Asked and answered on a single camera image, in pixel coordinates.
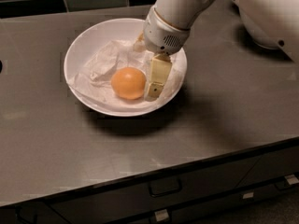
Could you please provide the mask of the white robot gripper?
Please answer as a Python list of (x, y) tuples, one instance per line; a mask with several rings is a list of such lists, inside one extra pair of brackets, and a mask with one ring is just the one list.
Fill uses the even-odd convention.
[(161, 95), (172, 68), (169, 55), (178, 53), (189, 35), (189, 30), (173, 27), (161, 18), (155, 7), (150, 8), (144, 21), (143, 34), (140, 34), (133, 44), (133, 50), (136, 52), (143, 52), (147, 48), (156, 54), (149, 61), (145, 88), (147, 101), (154, 101)]

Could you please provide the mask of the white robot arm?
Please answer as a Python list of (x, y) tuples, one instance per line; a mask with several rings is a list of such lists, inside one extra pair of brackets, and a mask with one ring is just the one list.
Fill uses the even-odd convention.
[[(157, 99), (168, 80), (170, 56), (181, 50), (198, 16), (216, 0), (156, 0), (143, 24), (145, 48), (154, 53), (149, 63), (145, 96)], [(299, 62), (299, 0), (230, 0), (244, 24), (263, 31), (271, 43)]]

